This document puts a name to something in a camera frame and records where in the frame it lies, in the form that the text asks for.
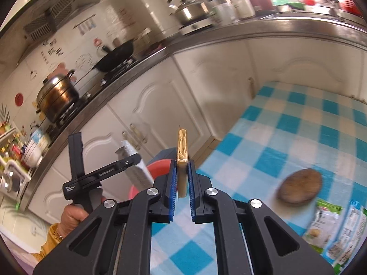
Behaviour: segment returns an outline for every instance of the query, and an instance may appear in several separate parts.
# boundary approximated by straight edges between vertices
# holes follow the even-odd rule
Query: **black gripper frame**
[[[263,202],[241,202],[209,189],[210,178],[197,174],[192,160],[188,174],[193,221],[214,225],[219,275],[334,274],[331,265]]]
[[[102,196],[102,190],[98,188],[101,186],[100,181],[123,172],[141,160],[139,154],[134,154],[85,174],[81,133],[70,135],[68,143],[72,179],[64,183],[62,190],[66,200],[72,199],[73,205],[81,205],[88,213],[100,205]]]
[[[134,199],[97,207],[34,269],[34,275],[149,275],[152,222],[172,221],[177,163]]]

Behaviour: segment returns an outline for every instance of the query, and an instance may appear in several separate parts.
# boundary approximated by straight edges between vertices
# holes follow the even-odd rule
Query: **white bowl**
[[[30,168],[37,167],[42,161],[42,151],[40,147],[31,140],[25,149],[23,161],[27,164]]]
[[[28,153],[29,153],[31,150],[33,150],[34,145],[36,145],[36,142],[35,142],[33,139],[31,139],[31,140],[29,141],[28,145],[27,145],[27,148],[26,148],[26,149],[25,149],[25,151],[24,151],[24,154],[23,154],[23,160],[25,160],[25,158],[28,156]]]

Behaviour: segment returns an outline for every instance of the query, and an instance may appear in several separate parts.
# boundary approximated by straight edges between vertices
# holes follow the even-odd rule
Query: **cabinet handle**
[[[122,131],[122,137],[124,138],[124,140],[127,140],[137,151],[140,150],[140,146],[138,143],[135,143],[134,141],[129,140],[128,134],[126,131]]]
[[[130,129],[134,132],[136,137],[143,142],[143,144],[146,144],[148,140],[146,137],[140,132],[139,129],[134,124],[130,124]]]

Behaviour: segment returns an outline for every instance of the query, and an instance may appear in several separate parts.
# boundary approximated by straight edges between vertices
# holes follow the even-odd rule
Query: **yellow sleeve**
[[[32,253],[32,255],[38,260],[41,261],[47,254],[53,250],[56,245],[58,245],[62,238],[57,233],[57,225],[58,223],[54,223],[50,226],[50,229],[47,234],[47,241],[46,243],[41,247],[40,253]]]

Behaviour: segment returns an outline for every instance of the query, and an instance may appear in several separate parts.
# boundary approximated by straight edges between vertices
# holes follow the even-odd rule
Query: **metal screw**
[[[149,194],[149,195],[157,195],[158,194],[158,189],[157,188],[149,188],[146,191],[146,193]]]
[[[262,202],[261,200],[259,199],[253,199],[251,202],[250,202],[250,205],[254,208],[260,208],[261,205],[262,205]]]
[[[217,195],[218,194],[218,190],[216,190],[215,188],[208,188],[206,193],[208,195]]]
[[[114,201],[112,199],[107,199],[104,201],[103,205],[105,208],[112,208],[114,207]]]

